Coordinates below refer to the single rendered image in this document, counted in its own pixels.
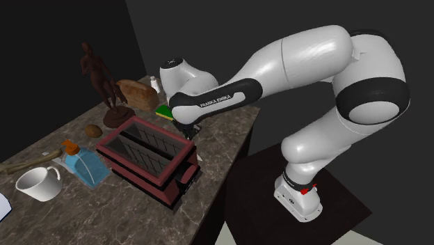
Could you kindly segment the small brown potato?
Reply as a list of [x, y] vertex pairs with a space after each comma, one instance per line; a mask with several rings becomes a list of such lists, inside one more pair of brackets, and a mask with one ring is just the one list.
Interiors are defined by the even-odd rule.
[[84, 129], [86, 136], [90, 137], [90, 138], [99, 138], [102, 134], [103, 131], [101, 130], [101, 128], [97, 125], [93, 125], [93, 124], [89, 124], [85, 127]]

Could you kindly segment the white flat object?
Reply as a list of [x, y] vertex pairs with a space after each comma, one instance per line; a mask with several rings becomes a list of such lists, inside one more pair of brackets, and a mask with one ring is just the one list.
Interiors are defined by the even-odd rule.
[[0, 223], [10, 214], [12, 207], [8, 199], [0, 193]]

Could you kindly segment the brown human figure statue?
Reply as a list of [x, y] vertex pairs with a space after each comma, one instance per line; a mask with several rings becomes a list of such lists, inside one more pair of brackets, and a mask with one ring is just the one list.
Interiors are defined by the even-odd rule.
[[127, 103], [127, 98], [122, 93], [119, 85], [116, 84], [113, 75], [109, 72], [107, 66], [100, 56], [93, 53], [93, 49], [88, 42], [82, 42], [81, 47], [84, 56], [81, 58], [82, 75], [90, 75], [93, 88], [102, 97], [103, 103], [108, 107], [103, 123], [108, 128], [118, 128], [135, 116], [133, 109], [125, 106], [117, 106], [116, 101], [119, 98], [122, 103]]

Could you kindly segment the white mug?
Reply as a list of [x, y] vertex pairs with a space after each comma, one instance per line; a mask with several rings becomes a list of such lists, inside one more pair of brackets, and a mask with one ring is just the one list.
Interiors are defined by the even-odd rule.
[[40, 202], [47, 202], [62, 191], [63, 184], [59, 170], [49, 166], [25, 172], [16, 181], [15, 188]]

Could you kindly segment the dark robot stand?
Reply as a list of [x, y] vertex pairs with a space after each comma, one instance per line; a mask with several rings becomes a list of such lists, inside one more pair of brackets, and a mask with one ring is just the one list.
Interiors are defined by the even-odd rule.
[[323, 206], [301, 223], [274, 197], [286, 166], [276, 144], [237, 161], [227, 177], [225, 220], [237, 245], [332, 245], [371, 211], [326, 169], [314, 178]]

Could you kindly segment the green and yellow sponge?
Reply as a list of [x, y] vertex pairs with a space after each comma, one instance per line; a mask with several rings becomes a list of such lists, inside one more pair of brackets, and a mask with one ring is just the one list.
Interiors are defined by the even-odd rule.
[[165, 104], [162, 104], [160, 107], [158, 107], [155, 111], [155, 114], [162, 118], [173, 120], [172, 112], [170, 108]]

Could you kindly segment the brown bread loaf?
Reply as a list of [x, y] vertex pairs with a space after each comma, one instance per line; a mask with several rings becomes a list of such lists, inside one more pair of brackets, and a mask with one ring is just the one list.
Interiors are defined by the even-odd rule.
[[151, 112], [159, 105], [157, 92], [147, 84], [129, 79], [119, 80], [116, 84], [119, 85], [129, 106]]

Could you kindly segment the blue soap dispenser bottle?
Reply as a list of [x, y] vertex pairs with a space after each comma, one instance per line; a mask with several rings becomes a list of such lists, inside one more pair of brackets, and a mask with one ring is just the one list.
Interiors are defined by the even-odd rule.
[[109, 175], [109, 169], [93, 151], [70, 140], [63, 141], [62, 145], [65, 146], [63, 162], [89, 188], [95, 189]]

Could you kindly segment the red toaster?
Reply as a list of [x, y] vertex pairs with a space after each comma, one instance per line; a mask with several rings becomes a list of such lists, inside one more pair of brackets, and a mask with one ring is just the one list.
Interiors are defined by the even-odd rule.
[[113, 173], [169, 209], [200, 172], [194, 142], [136, 116], [103, 138], [96, 151]]

